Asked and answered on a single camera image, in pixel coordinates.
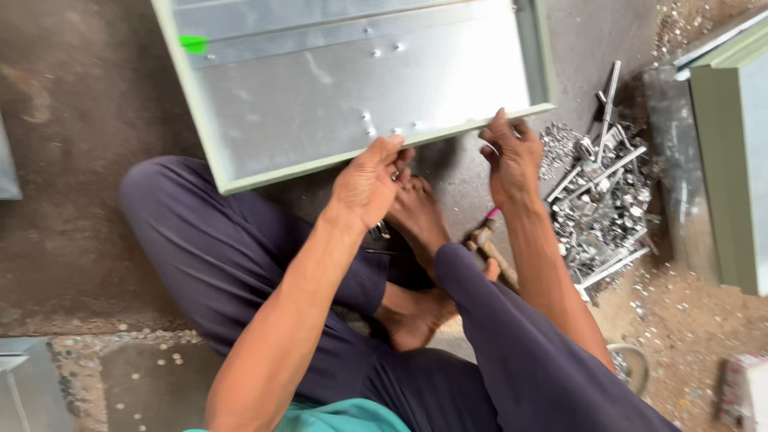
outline man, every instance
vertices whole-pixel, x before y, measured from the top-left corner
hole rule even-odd
[[[541,142],[524,121],[514,130],[502,109],[480,136],[519,296],[451,243],[399,136],[377,139],[339,175],[314,227],[252,191],[220,196],[202,161],[132,168],[122,201],[134,232],[227,356],[208,430],[676,430],[613,375],[538,196]],[[388,282],[388,258],[359,249],[385,215],[435,288]],[[498,275],[493,261],[486,274]],[[392,346],[357,334],[331,303],[379,320]],[[424,348],[456,311],[477,365]]]

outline dark blue pants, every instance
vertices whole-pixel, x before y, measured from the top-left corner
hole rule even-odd
[[[133,167],[121,200],[166,288],[205,341],[226,355],[283,277],[311,225],[256,192],[221,196],[202,161]],[[371,316],[388,258],[360,251],[334,302]],[[414,431],[676,430],[596,358],[449,244],[435,257],[478,364],[446,351],[399,353],[329,313],[297,397],[363,397]]]

